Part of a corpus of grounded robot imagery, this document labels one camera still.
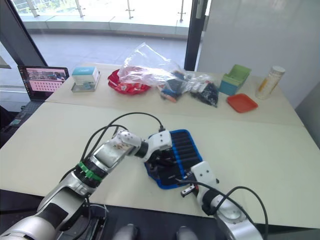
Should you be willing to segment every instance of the white table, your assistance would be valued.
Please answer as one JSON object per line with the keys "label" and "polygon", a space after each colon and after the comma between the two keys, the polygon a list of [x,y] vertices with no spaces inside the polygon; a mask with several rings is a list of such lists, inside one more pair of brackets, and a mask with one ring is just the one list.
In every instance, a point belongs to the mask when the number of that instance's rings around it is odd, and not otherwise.
{"label": "white table", "polygon": [[[261,77],[250,75],[239,90],[239,93],[247,94],[258,103],[259,107],[254,111],[239,114],[229,106],[226,102],[228,96],[223,93],[219,94],[218,108],[197,101],[188,93],[183,95],[177,103],[161,99],[157,89],[150,89],[145,94],[134,96],[120,94],[108,86],[108,76],[114,70],[119,69],[119,65],[87,63],[84,64],[84,66],[96,66],[101,72],[95,92],[73,93],[71,88],[74,80],[72,77],[69,77],[46,101],[51,103],[107,107],[121,109],[127,112],[142,111],[157,114],[303,126],[300,118],[278,86],[274,89],[271,98],[268,100],[259,100],[255,97],[255,90],[263,80]],[[210,73],[210,75],[218,82],[221,81],[223,76],[223,74],[212,73]]]}
{"label": "white table", "polygon": [[[0,149],[0,188],[46,195],[79,162],[91,134],[126,112],[44,103]],[[238,185],[255,190],[272,225],[320,228],[320,151],[304,127],[207,116],[157,116],[168,130],[190,131],[203,159],[219,178],[220,190],[227,192]],[[130,116],[119,123],[141,137],[159,127],[146,116]],[[180,196],[182,189],[160,189],[140,159],[127,157],[91,201],[205,217],[193,195]],[[234,198],[255,222],[264,223],[261,207],[250,193],[239,191]]]}

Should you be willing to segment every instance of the small box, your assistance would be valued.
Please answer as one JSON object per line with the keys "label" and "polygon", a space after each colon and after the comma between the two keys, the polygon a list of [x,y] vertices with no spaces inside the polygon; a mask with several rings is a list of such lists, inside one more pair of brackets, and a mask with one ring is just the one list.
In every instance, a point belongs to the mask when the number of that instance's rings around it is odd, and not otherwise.
{"label": "small box", "polygon": [[80,85],[94,85],[96,84],[99,72],[95,66],[78,66],[72,73],[74,83]]}
{"label": "small box", "polygon": [[251,69],[235,64],[229,74],[223,75],[219,91],[229,96],[235,95],[247,80]]}

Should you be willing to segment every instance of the tiled floor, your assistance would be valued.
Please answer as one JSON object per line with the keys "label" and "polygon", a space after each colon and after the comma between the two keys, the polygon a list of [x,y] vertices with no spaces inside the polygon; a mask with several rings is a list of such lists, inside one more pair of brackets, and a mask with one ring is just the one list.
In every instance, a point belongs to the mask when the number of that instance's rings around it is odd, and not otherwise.
{"label": "tiled floor", "polygon": [[[70,74],[83,62],[121,65],[143,42],[183,67],[187,47],[187,40],[150,36],[46,33],[32,34],[31,37],[49,66],[67,67]],[[2,44],[0,44],[0,54],[12,67],[12,69],[0,68],[0,85],[23,86],[17,64]],[[18,111],[20,106],[28,101],[26,93],[0,92],[0,104],[9,111]]]}

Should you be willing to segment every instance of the red bag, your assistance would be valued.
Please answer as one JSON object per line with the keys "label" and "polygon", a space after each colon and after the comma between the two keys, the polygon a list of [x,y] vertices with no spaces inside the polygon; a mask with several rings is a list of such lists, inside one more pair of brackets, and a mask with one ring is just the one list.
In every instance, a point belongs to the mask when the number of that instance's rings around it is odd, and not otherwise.
{"label": "red bag", "polygon": [[120,82],[118,72],[119,72],[119,69],[115,70],[110,76],[108,76],[109,87],[113,88],[117,92],[121,94],[135,95],[135,94],[142,94],[150,88],[150,86],[141,84],[141,83]]}

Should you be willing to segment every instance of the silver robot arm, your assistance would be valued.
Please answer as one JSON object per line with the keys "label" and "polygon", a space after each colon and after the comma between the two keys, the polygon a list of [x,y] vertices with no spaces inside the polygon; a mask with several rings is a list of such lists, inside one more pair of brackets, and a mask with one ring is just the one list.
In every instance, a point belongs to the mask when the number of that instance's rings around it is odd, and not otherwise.
{"label": "silver robot arm", "polygon": [[59,231],[74,224],[85,198],[94,193],[125,156],[136,156],[146,162],[154,151],[171,147],[171,135],[167,130],[152,135],[147,141],[126,130],[117,132],[65,176],[41,201],[35,215],[17,222],[0,235],[0,240],[55,239]]}
{"label": "silver robot arm", "polygon": [[[217,179],[206,161],[202,161],[191,167],[191,172],[197,182],[207,184],[215,189],[217,188]],[[183,190],[181,195],[185,197],[195,190],[196,186],[191,185]],[[219,204],[223,196],[210,191],[204,186],[197,185],[196,199],[202,210],[208,214],[211,209]],[[244,212],[228,199],[222,203],[214,217],[228,240],[263,240],[260,232],[248,220]]]}

